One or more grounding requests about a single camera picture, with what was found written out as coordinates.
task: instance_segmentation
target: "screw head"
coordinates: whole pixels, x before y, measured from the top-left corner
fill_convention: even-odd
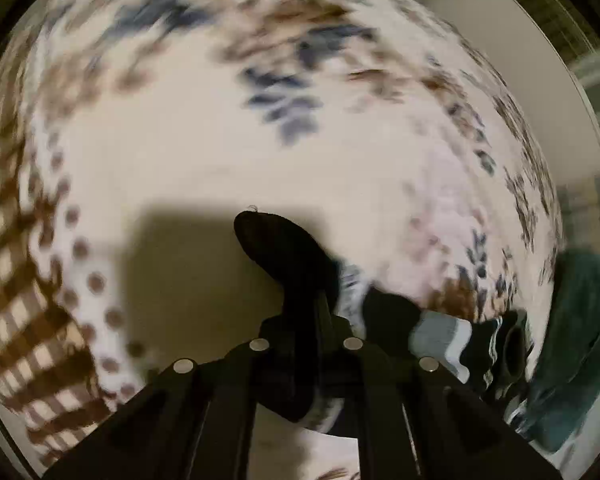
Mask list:
[[[193,370],[193,361],[191,359],[178,359],[173,364],[173,371],[177,374],[188,374]]]
[[[418,361],[418,364],[426,372],[435,372],[440,366],[440,363],[433,357],[423,357]]]
[[[251,350],[254,352],[264,352],[267,348],[269,348],[269,341],[263,337],[253,339],[249,343],[249,348],[251,348]]]
[[[342,346],[347,350],[360,350],[363,344],[362,339],[358,339],[357,337],[347,337],[342,342]]]

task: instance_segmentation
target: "patterned fabric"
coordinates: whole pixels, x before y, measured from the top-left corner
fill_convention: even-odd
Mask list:
[[[506,338],[507,331],[521,326],[525,329],[522,358],[532,345],[523,310],[509,310],[473,324],[422,310],[407,298],[383,293],[356,266],[341,265],[340,273],[342,285],[334,313],[349,321],[356,336],[377,344],[391,356],[434,357],[479,395],[492,385],[493,366],[502,357],[496,351],[498,338]],[[505,333],[500,330],[503,323]]]
[[[217,358],[270,314],[257,276],[218,280],[242,268],[187,245],[202,213],[315,221],[383,290],[471,322],[515,304],[542,341],[561,224],[544,158],[493,67],[419,4],[50,0],[43,19],[0,65],[0,395],[46,460],[156,363]],[[229,330],[214,316],[238,298]],[[183,323],[198,305],[206,354]],[[160,331],[183,343],[154,349]]]
[[[34,30],[14,37],[0,62],[0,398],[19,413],[43,463],[73,447],[109,414],[89,349],[56,300],[61,275],[43,276],[27,250],[48,203],[22,188],[26,160],[23,61]],[[32,208],[18,198],[30,194]]]
[[[600,256],[558,254],[551,316],[528,394],[512,427],[555,453],[600,393]]]

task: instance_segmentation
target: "checkered fabric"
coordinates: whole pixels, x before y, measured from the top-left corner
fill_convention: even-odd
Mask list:
[[[56,301],[61,268],[41,275],[27,248],[31,232],[40,225],[44,231],[53,203],[36,185],[29,117],[20,107],[26,59],[40,24],[18,29],[0,60],[0,400],[22,418],[42,463],[50,465],[109,409],[91,353]],[[27,196],[29,210],[19,200]]]

